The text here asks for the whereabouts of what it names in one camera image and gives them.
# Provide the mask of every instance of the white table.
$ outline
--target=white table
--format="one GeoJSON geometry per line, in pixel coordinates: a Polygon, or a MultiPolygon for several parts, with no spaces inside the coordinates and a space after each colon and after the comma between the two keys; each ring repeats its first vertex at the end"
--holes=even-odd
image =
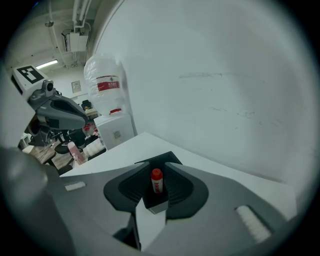
{"type": "MultiPolygon", "coordinates": [[[[172,151],[185,166],[233,179],[267,201],[290,220],[297,214],[294,189],[286,184],[260,178],[191,153],[149,133],[138,136],[106,151],[62,176],[75,176],[114,170],[144,159],[172,151]]],[[[165,225],[165,212],[153,215],[142,202],[136,208],[136,218],[142,250],[153,241],[165,225]]]]}

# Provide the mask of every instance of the white wall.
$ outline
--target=white wall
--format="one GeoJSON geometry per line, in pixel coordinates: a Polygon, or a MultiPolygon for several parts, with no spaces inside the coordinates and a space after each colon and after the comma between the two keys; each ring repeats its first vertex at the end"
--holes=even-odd
{"type": "Polygon", "coordinates": [[[293,23],[262,4],[124,1],[96,53],[122,62],[138,133],[290,184],[301,203],[318,173],[319,78],[293,23]]]}
{"type": "Polygon", "coordinates": [[[89,99],[84,78],[84,68],[82,66],[69,69],[60,68],[53,70],[46,75],[49,79],[53,80],[54,87],[57,91],[61,92],[63,96],[71,98],[77,104],[81,104],[82,101],[89,99]],[[71,83],[76,81],[80,81],[81,92],[73,93],[71,83]]]}

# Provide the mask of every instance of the ceiling light fixture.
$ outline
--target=ceiling light fixture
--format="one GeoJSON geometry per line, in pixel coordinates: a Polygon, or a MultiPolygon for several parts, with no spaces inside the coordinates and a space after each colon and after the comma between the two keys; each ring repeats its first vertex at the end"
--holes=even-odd
{"type": "Polygon", "coordinates": [[[35,68],[39,70],[39,69],[42,69],[42,68],[44,68],[46,66],[49,66],[49,65],[52,65],[52,64],[56,64],[56,63],[58,63],[58,61],[55,59],[53,61],[50,61],[50,62],[45,63],[45,64],[42,64],[40,66],[36,66],[35,68]]]}

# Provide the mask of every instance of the pink bottle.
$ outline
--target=pink bottle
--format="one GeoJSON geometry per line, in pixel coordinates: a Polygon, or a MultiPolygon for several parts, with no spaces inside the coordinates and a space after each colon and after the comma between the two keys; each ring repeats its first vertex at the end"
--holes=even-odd
{"type": "Polygon", "coordinates": [[[68,143],[68,149],[73,159],[77,161],[79,165],[85,162],[85,158],[82,156],[82,154],[80,153],[79,149],[77,148],[76,144],[73,141],[68,143]]]}

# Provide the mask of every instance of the small bottle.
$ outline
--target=small bottle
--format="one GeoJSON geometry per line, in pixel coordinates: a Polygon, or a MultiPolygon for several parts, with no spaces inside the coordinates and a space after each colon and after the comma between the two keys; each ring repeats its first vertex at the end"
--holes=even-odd
{"type": "Polygon", "coordinates": [[[68,149],[73,159],[77,161],[79,165],[85,162],[85,158],[82,156],[82,154],[80,153],[79,149],[77,148],[76,144],[73,141],[68,143],[68,149]]]}
{"type": "Polygon", "coordinates": [[[151,172],[151,182],[153,191],[156,194],[160,194],[163,191],[163,175],[160,169],[153,169],[151,172]]]}

